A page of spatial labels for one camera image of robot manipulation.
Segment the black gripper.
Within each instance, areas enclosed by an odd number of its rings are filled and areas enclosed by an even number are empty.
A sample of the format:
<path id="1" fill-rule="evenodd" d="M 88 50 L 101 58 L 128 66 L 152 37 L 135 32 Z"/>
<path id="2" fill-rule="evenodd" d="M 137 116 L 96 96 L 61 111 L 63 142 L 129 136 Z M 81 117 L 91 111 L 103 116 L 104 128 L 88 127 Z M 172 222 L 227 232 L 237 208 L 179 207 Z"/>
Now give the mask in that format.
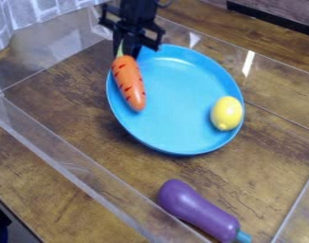
<path id="1" fill-rule="evenodd" d="M 155 23 L 157 9 L 167 5 L 160 0 L 120 0 L 119 9 L 127 33 L 113 30 L 113 49 L 116 57 L 139 57 L 143 47 L 159 50 L 165 30 Z"/>

